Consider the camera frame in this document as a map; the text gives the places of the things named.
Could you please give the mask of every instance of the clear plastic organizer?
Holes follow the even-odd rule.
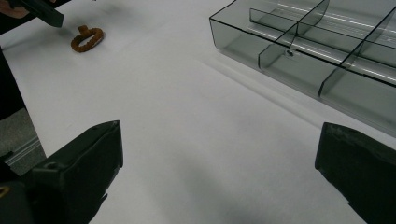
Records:
[[[396,137],[393,0],[235,0],[210,24],[223,54]]]

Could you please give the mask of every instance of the brown ring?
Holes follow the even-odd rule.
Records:
[[[103,31],[99,28],[88,29],[86,25],[82,25],[78,27],[78,30],[80,32],[80,35],[77,35],[72,40],[71,46],[73,50],[80,53],[93,49],[103,39],[104,36]],[[91,36],[93,36],[93,38],[88,41],[87,44],[83,46],[79,45],[82,41],[90,38]]]

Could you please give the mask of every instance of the braided ring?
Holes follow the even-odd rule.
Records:
[[[100,41],[102,41],[104,37],[103,31],[99,28],[88,29],[86,25],[82,25],[78,27],[78,30],[80,32],[80,35],[77,35],[72,40],[71,46],[73,50],[79,53],[93,49],[97,44],[99,44]],[[88,41],[87,44],[83,46],[79,45],[82,41],[88,39],[91,36],[93,36],[93,38],[90,41]]]

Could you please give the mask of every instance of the white table surface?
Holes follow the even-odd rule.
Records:
[[[218,52],[208,18],[230,2],[73,0],[62,29],[0,36],[48,156],[121,121],[124,167],[93,224],[364,223],[314,168],[321,125],[395,138]],[[79,54],[82,24],[106,38]]]

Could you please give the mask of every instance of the organizer compartment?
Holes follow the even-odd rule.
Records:
[[[396,136],[396,4],[367,4],[236,0],[210,24],[224,54]]]

